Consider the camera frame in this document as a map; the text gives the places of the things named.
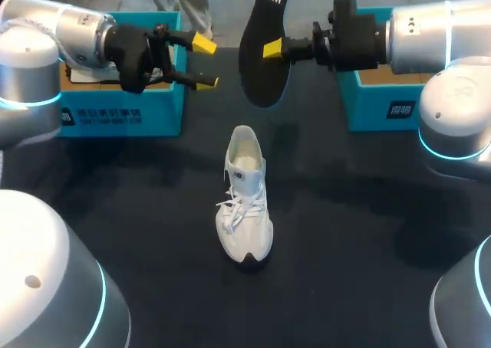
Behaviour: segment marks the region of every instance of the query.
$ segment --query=glowing blue ring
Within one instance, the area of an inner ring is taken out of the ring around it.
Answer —
[[[433,155],[435,155],[441,159],[445,159],[445,160],[468,160],[468,159],[475,158],[476,156],[481,155],[484,152],[484,150],[486,150],[488,148],[488,146],[491,144],[491,142],[488,143],[486,146],[484,146],[483,149],[479,150],[477,153],[474,153],[472,155],[460,156],[460,157],[458,157],[458,156],[445,156],[445,155],[439,154],[436,151],[433,151],[432,149],[430,149],[430,147],[423,141],[423,137],[421,136],[421,130],[418,130],[417,133],[418,133],[418,136],[420,137],[421,144],[423,145],[423,147],[426,150],[428,150]]]
[[[24,103],[24,102],[8,100],[8,99],[4,99],[3,97],[0,97],[0,104],[3,105],[3,107],[9,109],[10,108],[24,109],[29,107],[42,107],[44,105],[54,103],[55,101],[60,100],[60,98],[61,98],[61,93],[58,93],[56,97],[52,97],[51,99],[47,99],[43,101],[35,101],[33,103]]]
[[[481,245],[477,249],[476,259],[474,260],[474,274],[476,275],[477,290],[479,291],[481,300],[483,300],[484,307],[486,308],[486,311],[488,311],[488,314],[491,316],[491,304],[489,304],[488,298],[484,293],[483,282],[481,281],[481,274],[479,272],[479,258],[481,256],[481,251],[483,250],[484,244],[489,238],[491,238],[491,235],[488,238],[486,238],[484,242],[481,243]]]
[[[99,312],[97,312],[97,317],[95,318],[94,325],[92,326],[91,331],[89,332],[89,334],[87,335],[84,342],[80,345],[79,348],[85,348],[91,342],[91,339],[94,337],[94,334],[97,331],[97,328],[99,327],[99,323],[101,323],[102,313],[104,312],[104,307],[106,305],[106,293],[107,293],[106,279],[104,278],[104,272],[102,271],[102,268],[98,262],[97,262],[97,266],[99,267],[99,271],[101,272],[101,278],[102,278],[101,305],[99,306]]]

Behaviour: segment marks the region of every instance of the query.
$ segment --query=black table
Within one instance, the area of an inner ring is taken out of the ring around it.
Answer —
[[[414,133],[348,133],[314,64],[277,107],[253,107],[237,55],[190,57],[221,80],[189,93],[180,138],[28,146],[6,153],[4,185],[51,204],[106,268],[132,347],[434,347],[431,291],[491,232],[491,188],[428,172]],[[275,243],[258,274],[227,261],[214,223],[239,124],[268,162]]]

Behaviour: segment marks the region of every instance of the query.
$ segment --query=white sneaker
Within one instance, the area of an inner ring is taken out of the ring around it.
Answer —
[[[200,32],[200,34],[210,41],[213,40],[213,31],[211,26],[207,28],[205,32]]]
[[[265,261],[273,243],[265,174],[266,161],[254,131],[236,127],[225,159],[227,200],[217,204],[216,231],[227,255],[247,266]]]

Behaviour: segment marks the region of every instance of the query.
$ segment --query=insole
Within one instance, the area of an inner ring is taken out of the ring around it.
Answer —
[[[281,59],[263,59],[265,44],[285,36],[283,15],[288,0],[255,0],[239,48],[242,89],[258,107],[270,107],[283,95],[290,64]]]
[[[258,161],[251,156],[239,156],[233,164],[243,170],[259,170]]]

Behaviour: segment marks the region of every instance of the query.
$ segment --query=blue box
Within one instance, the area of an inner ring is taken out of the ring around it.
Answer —
[[[148,28],[167,23],[181,29],[179,12],[111,12],[118,23]],[[186,49],[174,47],[174,64],[186,71]],[[141,95],[122,90],[62,91],[61,137],[179,136],[184,86],[146,89]]]
[[[359,14],[373,13],[378,22],[390,19],[391,7],[360,8]],[[412,75],[412,84],[362,84],[360,73],[337,73],[350,131],[416,130],[418,103],[428,75]]]

